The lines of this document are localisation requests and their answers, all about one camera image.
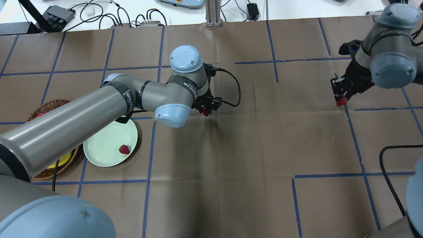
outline white plate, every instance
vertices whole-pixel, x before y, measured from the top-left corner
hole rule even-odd
[[[84,153],[91,163],[109,167],[128,158],[137,140],[138,131],[133,121],[129,120],[126,124],[112,122],[84,142]],[[119,152],[121,145],[129,147],[129,155]]]

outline power adapter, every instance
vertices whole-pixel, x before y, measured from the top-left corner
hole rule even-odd
[[[258,20],[258,7],[257,3],[247,4],[248,20],[256,21]]]

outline wicker basket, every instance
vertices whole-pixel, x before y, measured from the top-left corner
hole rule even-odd
[[[41,113],[47,113],[49,111],[52,111],[60,106],[63,106],[67,103],[71,102],[71,100],[68,99],[55,99],[50,102],[46,102],[45,104],[38,107],[28,118],[27,122],[30,120],[35,119],[39,114]],[[57,174],[62,173],[65,169],[67,169],[72,162],[75,161],[76,157],[78,156],[79,147],[77,146],[75,149],[72,150],[71,153],[71,159],[66,162],[64,165],[60,166],[57,170]],[[39,173],[37,176],[35,176],[33,179],[35,180],[43,180],[43,179],[49,179],[54,176],[54,169],[45,169],[41,173]]]

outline red strawberry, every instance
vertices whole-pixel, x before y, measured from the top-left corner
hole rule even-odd
[[[120,153],[122,153],[122,154],[126,154],[126,155],[129,155],[129,153],[130,153],[130,150],[129,150],[129,147],[127,146],[127,145],[121,145],[121,147],[119,148],[119,152]]]

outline metal post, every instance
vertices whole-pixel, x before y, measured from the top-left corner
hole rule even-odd
[[[207,27],[222,26],[220,19],[220,0],[206,0]]]

